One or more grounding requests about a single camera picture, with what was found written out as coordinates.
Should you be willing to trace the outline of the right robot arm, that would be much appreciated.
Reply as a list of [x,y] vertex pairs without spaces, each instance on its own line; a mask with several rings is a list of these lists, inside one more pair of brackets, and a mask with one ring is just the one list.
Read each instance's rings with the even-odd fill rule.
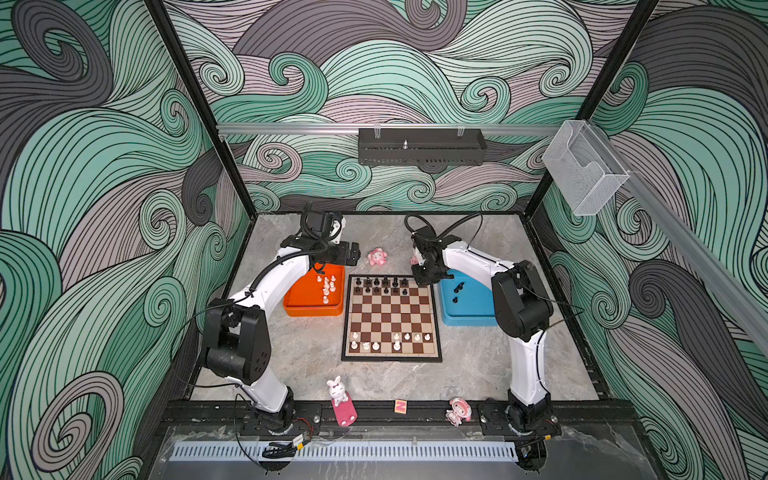
[[472,214],[441,233],[420,215],[416,218],[423,226],[412,227],[413,217],[406,215],[404,225],[413,243],[416,263],[411,271],[416,283],[437,284],[454,270],[491,291],[496,323],[510,340],[513,373],[508,416],[513,428],[528,431],[536,422],[548,420],[551,393],[544,382],[544,346],[554,308],[537,268],[527,260],[513,262],[476,250],[453,235],[452,230],[472,219]]

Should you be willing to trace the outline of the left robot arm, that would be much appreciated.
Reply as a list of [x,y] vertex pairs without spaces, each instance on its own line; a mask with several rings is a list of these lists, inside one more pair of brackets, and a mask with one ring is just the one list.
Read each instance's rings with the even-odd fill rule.
[[293,285],[317,266],[355,266],[359,244],[340,239],[345,220],[339,212],[307,207],[297,233],[286,237],[272,260],[250,285],[205,311],[199,362],[238,387],[270,430],[293,422],[292,390],[270,368],[268,319]]

